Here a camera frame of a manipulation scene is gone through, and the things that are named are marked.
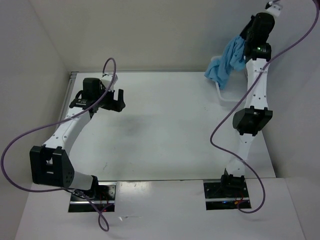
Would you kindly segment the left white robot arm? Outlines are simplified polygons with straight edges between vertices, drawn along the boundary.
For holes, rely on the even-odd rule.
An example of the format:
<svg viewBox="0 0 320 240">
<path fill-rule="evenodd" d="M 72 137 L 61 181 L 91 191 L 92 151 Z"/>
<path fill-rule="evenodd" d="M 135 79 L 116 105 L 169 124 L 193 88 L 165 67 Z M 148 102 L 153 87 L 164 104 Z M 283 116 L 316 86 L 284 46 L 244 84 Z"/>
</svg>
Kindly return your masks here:
<svg viewBox="0 0 320 240">
<path fill-rule="evenodd" d="M 77 172 L 69 158 L 70 151 L 83 128 L 99 109 L 121 112 L 126 104 L 124 91 L 114 85 L 117 76 L 103 74 L 102 78 L 87 77 L 70 103 L 64 119 L 54 134 L 41 146 L 29 152 L 32 181 L 38 185 L 76 190 L 81 198 L 96 199 L 100 194 L 98 178 Z"/>
</svg>

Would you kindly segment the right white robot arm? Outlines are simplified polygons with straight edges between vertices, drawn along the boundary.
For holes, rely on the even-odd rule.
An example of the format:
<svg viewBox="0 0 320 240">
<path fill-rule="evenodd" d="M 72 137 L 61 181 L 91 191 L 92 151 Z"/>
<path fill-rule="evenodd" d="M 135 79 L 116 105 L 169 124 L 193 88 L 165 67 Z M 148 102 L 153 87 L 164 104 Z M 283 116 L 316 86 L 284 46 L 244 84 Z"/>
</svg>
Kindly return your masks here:
<svg viewBox="0 0 320 240">
<path fill-rule="evenodd" d="M 266 12 L 252 16 L 240 36 L 245 40 L 244 59 L 247 90 L 244 108 L 237 111 L 232 126 L 239 134 L 236 156 L 227 164 L 221 176 L 219 191 L 225 197 L 238 197 L 245 187 L 245 165 L 249 150 L 259 131 L 273 116 L 267 103 L 267 63 L 271 60 L 271 45 L 267 42 L 275 25 L 274 17 Z"/>
</svg>

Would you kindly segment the light blue shorts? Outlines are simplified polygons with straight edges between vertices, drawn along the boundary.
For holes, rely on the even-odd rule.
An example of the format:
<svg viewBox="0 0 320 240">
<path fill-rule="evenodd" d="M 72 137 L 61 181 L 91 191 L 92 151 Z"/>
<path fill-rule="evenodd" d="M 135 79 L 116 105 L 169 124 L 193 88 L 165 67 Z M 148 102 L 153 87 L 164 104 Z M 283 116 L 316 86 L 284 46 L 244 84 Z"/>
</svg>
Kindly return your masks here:
<svg viewBox="0 0 320 240">
<path fill-rule="evenodd" d="M 245 40 L 237 35 L 225 46 L 221 56 L 211 60 L 204 76 L 216 83 L 223 90 L 232 71 L 242 71 L 245 68 Z"/>
</svg>

